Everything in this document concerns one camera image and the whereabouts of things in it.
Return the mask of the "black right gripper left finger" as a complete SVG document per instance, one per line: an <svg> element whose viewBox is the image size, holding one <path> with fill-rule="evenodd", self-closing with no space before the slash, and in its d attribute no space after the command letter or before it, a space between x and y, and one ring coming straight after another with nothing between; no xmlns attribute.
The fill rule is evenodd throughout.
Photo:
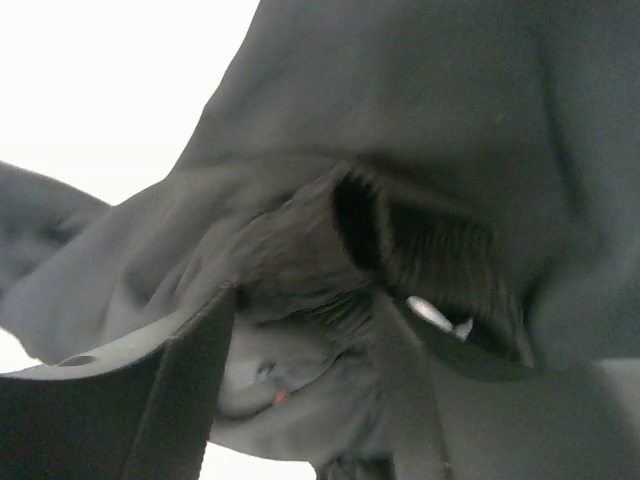
<svg viewBox="0 0 640 480"><path fill-rule="evenodd" d="M110 344L1 377L4 479L196 479L234 290Z"/></svg>

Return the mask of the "black shorts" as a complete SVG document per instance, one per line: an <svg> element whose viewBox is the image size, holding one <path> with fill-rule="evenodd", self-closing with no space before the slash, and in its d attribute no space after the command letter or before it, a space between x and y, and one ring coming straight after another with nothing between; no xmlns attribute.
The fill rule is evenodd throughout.
<svg viewBox="0 0 640 480"><path fill-rule="evenodd" d="M437 374L453 479L639 475L639 5L263 1L170 173L1 167L39 365L234 290L206 443L398 479L384 296L534 371Z"/></svg>

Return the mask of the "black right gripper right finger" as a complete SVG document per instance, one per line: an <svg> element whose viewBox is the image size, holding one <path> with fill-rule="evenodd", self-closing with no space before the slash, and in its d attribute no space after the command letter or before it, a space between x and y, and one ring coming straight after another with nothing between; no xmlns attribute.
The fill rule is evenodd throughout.
<svg viewBox="0 0 640 480"><path fill-rule="evenodd" d="M398 479L453 479L437 374L450 369L481 382L534 375L420 320L405 303L384 296L384 388Z"/></svg>

